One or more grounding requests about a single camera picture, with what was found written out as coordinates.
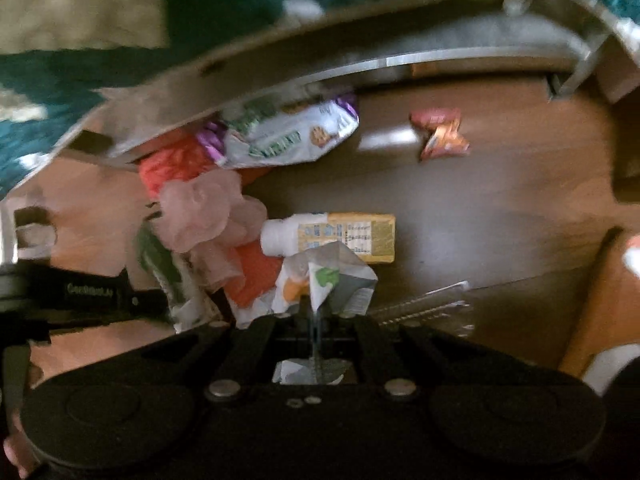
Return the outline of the red orange snack wrapper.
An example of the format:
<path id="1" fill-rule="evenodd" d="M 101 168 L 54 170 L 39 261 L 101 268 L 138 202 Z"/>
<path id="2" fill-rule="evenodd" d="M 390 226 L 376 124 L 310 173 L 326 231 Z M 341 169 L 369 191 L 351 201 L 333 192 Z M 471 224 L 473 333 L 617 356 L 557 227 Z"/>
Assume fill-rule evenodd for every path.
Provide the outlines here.
<path id="1" fill-rule="evenodd" d="M 409 115 L 413 129 L 421 133 L 425 145 L 420 159 L 458 157 L 470 154 L 469 141 L 460 133 L 461 110 L 458 108 L 426 108 Z"/>

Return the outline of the white purple cookie wrapper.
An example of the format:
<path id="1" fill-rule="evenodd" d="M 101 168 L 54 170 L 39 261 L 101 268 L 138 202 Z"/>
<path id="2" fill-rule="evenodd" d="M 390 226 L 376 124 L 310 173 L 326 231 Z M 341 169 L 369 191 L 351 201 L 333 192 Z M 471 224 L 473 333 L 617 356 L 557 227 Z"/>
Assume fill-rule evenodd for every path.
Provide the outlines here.
<path id="1" fill-rule="evenodd" d="M 205 153 L 224 169 L 281 167 L 315 162 L 359 127 L 356 96 L 276 105 L 255 101 L 224 112 L 195 135 Z"/>

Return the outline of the green white wrapper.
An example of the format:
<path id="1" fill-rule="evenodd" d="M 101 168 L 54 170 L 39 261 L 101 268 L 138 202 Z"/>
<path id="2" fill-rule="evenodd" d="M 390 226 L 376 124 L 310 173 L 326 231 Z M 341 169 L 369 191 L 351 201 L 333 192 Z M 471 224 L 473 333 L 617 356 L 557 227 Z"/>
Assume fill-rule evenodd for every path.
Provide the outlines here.
<path id="1" fill-rule="evenodd" d="M 177 334 L 222 320 L 218 307 L 198 284 L 186 260 L 157 236 L 153 218 L 143 220 L 134 238 L 134 249 L 140 268 L 154 278 L 165 294 L 168 320 Z"/>

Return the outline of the metal bed frame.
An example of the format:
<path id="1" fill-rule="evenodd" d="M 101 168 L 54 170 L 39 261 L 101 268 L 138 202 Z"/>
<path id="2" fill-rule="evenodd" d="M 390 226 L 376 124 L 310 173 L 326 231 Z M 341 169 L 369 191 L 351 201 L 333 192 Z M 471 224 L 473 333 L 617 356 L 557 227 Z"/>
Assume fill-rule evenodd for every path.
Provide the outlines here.
<path id="1" fill-rule="evenodd" d="M 431 75 L 548 72 L 552 91 L 597 81 L 610 102 L 638 88 L 639 45 L 600 0 L 385 0 L 275 27 L 199 58 L 139 78 L 149 62 L 111 54 L 122 82 L 89 82 L 73 54 L 43 55 L 34 74 L 55 78 L 47 98 L 17 81 L 14 90 L 47 112 L 22 122 L 1 143 L 1 191 L 11 193 L 55 157 L 130 167 L 175 142 L 178 129 L 247 103 L 289 103 L 351 88 Z"/>

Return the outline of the yellow juice box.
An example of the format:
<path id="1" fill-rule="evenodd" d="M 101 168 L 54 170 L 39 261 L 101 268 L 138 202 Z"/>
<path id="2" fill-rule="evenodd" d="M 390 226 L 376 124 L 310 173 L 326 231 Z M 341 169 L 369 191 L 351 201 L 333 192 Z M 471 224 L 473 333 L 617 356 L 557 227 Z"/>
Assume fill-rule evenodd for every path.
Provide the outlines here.
<path id="1" fill-rule="evenodd" d="M 392 214 L 293 214 L 267 220 L 260 248 L 269 257 L 291 257 L 307 249 L 341 242 L 367 263 L 395 261 L 396 218 Z"/>

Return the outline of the white green carton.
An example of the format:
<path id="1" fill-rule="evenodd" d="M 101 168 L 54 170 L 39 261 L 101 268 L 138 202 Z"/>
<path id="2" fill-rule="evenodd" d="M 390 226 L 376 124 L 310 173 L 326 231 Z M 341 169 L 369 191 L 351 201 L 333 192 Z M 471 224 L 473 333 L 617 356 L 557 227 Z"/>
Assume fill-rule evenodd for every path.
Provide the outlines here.
<path id="1" fill-rule="evenodd" d="M 241 330 L 262 316 L 300 313 L 304 299 L 314 313 L 352 318 L 368 312 L 376 284 L 378 276 L 367 263 L 343 243 L 333 242 L 286 257 L 272 289 L 247 308 L 235 302 L 230 306 Z"/>

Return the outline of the red crumpled plastic bag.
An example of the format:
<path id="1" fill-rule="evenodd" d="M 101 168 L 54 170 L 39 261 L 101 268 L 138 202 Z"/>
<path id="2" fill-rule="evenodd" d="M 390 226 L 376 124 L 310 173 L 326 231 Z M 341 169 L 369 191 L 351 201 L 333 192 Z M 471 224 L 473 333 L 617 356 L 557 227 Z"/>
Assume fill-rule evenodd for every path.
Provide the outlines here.
<path id="1" fill-rule="evenodd" d="M 139 162 L 138 174 L 151 200 L 157 200 L 165 183 L 190 181 L 219 169 L 195 136 L 188 136 L 146 156 Z"/>

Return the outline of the teal cream chevron blanket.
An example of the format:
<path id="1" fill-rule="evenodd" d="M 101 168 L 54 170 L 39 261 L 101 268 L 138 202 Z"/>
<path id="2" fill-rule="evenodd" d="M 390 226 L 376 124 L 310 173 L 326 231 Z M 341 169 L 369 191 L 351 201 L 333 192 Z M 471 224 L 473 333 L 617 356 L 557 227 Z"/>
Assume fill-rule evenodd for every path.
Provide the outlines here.
<path id="1" fill-rule="evenodd" d="M 296 0 L 1 0 L 1 188 L 9 192 L 93 107 L 284 21 Z M 310 0 L 323 11 L 382 0 Z"/>

